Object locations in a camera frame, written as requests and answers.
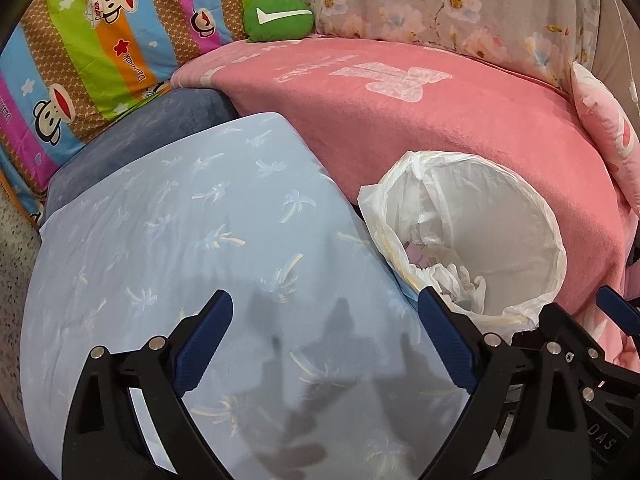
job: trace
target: green cushion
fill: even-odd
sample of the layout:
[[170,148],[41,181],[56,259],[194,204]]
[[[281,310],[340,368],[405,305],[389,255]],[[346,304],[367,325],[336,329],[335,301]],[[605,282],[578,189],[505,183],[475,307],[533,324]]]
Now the green cushion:
[[[291,11],[299,13],[277,14]],[[300,0],[254,0],[244,11],[244,30],[249,36],[248,41],[301,40],[309,35],[313,26],[313,12]]]

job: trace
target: colorful striped fabric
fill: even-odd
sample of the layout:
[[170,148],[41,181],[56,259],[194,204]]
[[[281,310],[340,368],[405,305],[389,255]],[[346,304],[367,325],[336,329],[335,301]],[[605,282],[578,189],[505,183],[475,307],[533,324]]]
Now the colorful striped fabric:
[[37,223],[49,179],[187,61],[244,38],[250,0],[34,0],[0,56],[0,182]]

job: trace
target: metal screw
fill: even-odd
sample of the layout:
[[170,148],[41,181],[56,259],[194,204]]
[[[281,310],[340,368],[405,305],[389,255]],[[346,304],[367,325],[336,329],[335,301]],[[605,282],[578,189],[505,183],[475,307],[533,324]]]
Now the metal screw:
[[489,332],[488,334],[484,335],[484,342],[487,343],[489,346],[492,346],[495,348],[497,346],[500,346],[502,339],[500,339],[499,335]]
[[593,388],[590,388],[588,386],[582,391],[582,398],[587,402],[591,402],[595,398],[595,396],[596,392],[593,391]]
[[159,350],[164,346],[165,339],[161,335],[156,336],[151,341],[149,341],[149,348],[152,350]]
[[555,341],[549,341],[546,344],[546,349],[553,355],[558,355],[562,351],[562,347]]
[[104,346],[95,346],[89,354],[92,359],[100,359],[104,355]]

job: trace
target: trash bin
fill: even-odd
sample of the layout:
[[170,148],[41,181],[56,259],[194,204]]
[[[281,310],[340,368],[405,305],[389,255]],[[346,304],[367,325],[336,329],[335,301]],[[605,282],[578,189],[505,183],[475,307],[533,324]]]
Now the trash bin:
[[[433,286],[481,332],[533,330],[566,273],[556,216],[522,177],[477,155],[407,152],[358,204],[373,241],[416,301]],[[430,266],[409,263],[407,243]]]

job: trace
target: floral fabric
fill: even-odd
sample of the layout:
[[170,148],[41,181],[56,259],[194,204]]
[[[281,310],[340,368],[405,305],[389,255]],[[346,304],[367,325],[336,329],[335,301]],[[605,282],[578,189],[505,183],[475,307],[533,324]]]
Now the floral fabric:
[[431,45],[570,91],[590,68],[600,0],[305,0],[320,34]]

